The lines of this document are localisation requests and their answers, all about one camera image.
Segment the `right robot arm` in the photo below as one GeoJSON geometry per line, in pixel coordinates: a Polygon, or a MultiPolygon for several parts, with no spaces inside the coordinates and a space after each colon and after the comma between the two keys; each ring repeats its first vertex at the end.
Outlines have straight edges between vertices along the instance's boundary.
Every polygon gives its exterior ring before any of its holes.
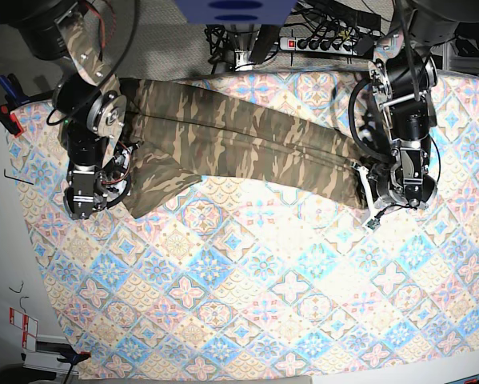
{"type": "Polygon", "coordinates": [[[41,60],[65,59],[65,74],[52,98],[62,114],[50,126],[61,127],[69,157],[64,206],[73,220],[110,209],[130,192],[133,152],[120,137],[127,99],[120,91],[117,64],[106,65],[88,39],[82,3],[18,2],[7,24],[17,29],[41,60]]]}

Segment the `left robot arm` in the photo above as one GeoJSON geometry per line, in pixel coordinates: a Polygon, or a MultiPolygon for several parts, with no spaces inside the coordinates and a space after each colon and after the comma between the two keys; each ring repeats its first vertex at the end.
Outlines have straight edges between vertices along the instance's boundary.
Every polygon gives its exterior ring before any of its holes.
{"type": "Polygon", "coordinates": [[[374,48],[369,77],[349,98],[349,129],[368,164],[353,163],[368,212],[362,225],[371,231],[392,209],[425,210],[433,202],[439,180],[429,174],[438,152],[430,136],[436,124],[432,88],[437,85],[433,47],[452,40],[461,23],[479,22],[479,1],[396,1],[391,29],[374,48]],[[370,148],[359,137],[354,104],[368,87],[382,116],[388,148],[370,148]]]}

